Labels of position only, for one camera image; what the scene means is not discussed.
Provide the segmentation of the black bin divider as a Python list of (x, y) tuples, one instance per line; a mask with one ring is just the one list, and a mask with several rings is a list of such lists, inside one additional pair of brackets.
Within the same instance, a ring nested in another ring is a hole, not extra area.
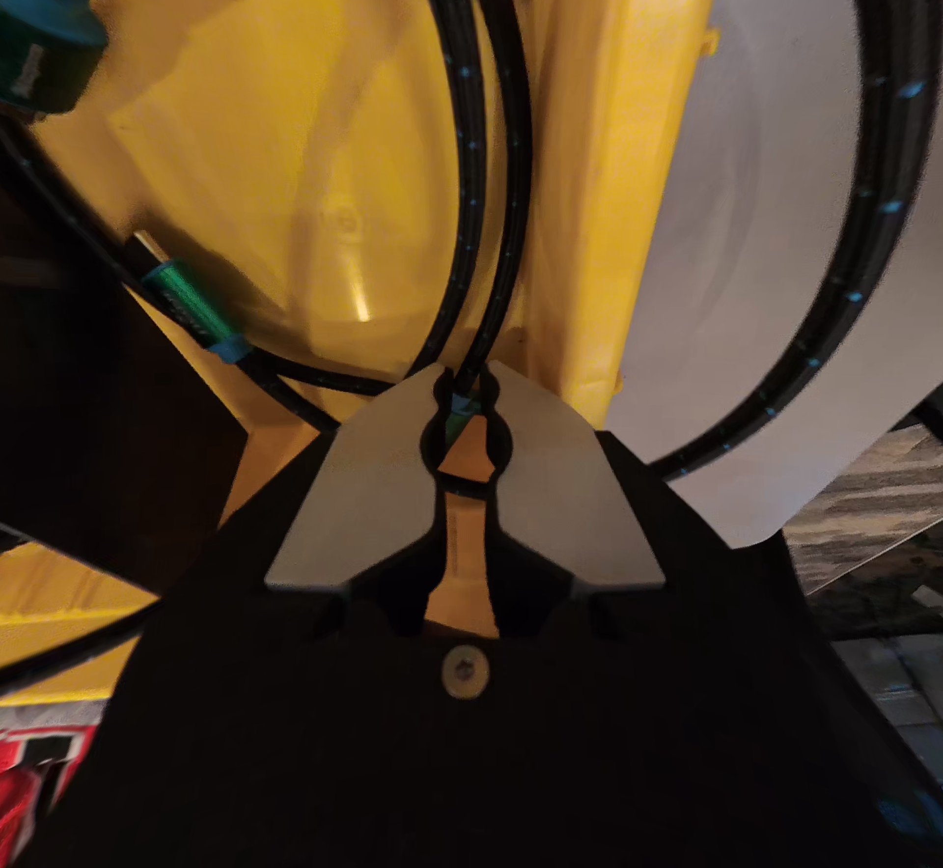
[(247, 438), (109, 270), (2, 192), (2, 549), (162, 594), (217, 531)]

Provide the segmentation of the yellow plastic bin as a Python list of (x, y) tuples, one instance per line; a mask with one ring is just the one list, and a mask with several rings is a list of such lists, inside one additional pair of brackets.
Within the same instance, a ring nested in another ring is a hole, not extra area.
[(192, 258), (280, 396), (487, 345), (602, 423), (713, 1), (38, 0), (110, 44), (2, 183), (126, 289), (126, 230)]

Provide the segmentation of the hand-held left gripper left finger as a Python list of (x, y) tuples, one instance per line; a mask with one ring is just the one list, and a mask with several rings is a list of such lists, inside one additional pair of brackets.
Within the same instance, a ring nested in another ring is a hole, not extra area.
[(265, 576), (279, 592), (368, 600), (420, 634), (447, 562), (445, 455), (453, 373), (431, 364), (343, 423)]

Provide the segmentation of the red printed cloth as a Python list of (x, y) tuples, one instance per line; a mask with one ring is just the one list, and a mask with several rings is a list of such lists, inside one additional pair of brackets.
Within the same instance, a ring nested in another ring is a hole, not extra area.
[(2, 729), (1, 865), (11, 866), (88, 755), (98, 724)]

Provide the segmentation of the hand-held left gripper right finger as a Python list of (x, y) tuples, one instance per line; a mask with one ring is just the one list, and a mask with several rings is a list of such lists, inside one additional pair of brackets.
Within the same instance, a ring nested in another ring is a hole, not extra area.
[(659, 591), (665, 574), (596, 435), (557, 395), (498, 361), (481, 372), (485, 561), (501, 638), (535, 637), (562, 603)]

